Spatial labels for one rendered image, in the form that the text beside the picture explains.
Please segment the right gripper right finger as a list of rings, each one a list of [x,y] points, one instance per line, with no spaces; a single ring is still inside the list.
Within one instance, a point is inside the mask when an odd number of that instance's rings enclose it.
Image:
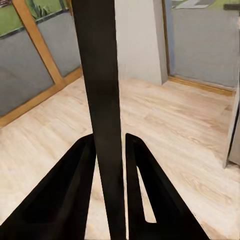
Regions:
[[[125,134],[129,240],[210,240],[144,141]],[[156,223],[145,220],[139,168]]]

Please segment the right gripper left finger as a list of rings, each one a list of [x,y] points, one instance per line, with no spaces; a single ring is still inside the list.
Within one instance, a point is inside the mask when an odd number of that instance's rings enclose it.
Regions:
[[[0,225],[0,240],[84,240],[96,146],[79,138]]]

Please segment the poster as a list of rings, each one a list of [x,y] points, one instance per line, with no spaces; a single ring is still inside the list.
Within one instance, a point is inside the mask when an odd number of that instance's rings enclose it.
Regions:
[[[71,0],[110,240],[127,240],[115,0]]]

